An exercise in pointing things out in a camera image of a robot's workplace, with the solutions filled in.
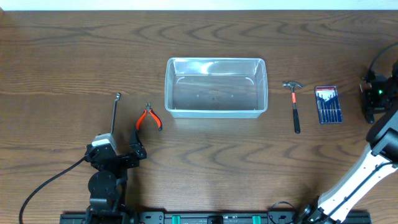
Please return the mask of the blue precision screwdriver set case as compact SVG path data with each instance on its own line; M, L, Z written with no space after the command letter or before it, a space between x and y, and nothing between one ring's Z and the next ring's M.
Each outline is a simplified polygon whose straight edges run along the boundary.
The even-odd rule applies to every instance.
M315 99L320 124L340 124L343 122L336 86L316 86Z

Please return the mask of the claw hammer orange black handle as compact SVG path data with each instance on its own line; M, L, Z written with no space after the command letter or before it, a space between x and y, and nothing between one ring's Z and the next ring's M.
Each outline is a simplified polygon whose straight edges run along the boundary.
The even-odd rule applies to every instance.
M282 86L284 88L290 88L290 90L291 90L292 106L293 106L294 131L295 131L296 134L300 134L301 133L301 129L300 129L299 114L298 114L298 110L297 110L295 89L296 88L303 88L303 85L301 83L299 83L299 82L288 81L288 82L282 82Z

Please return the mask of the black yellow handled screwdriver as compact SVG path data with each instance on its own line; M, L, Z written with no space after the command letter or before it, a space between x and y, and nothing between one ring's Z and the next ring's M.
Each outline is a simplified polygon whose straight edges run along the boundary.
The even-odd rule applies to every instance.
M371 113L366 113L366 114L364 115L364 117L365 117L366 121L367 121L369 124L373 124L374 121L375 121L374 115L371 114Z

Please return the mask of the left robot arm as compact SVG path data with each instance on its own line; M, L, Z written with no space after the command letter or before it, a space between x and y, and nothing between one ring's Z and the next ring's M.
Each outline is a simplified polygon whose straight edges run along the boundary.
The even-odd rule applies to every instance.
M116 153L116 141L111 133L96 136L86 146L84 159L97 170L88 182L90 191L90 216L121 217L130 211L124 204L128 174L127 170L139 166L139 161L147 157L137 128L133 128L129 140L131 152L125 155Z

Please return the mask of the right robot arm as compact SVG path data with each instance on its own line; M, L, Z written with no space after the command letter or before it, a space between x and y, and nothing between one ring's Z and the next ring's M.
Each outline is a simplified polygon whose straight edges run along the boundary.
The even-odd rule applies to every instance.
M354 166L309 205L294 223L343 223L354 205L379 181L397 171L397 102L369 130Z

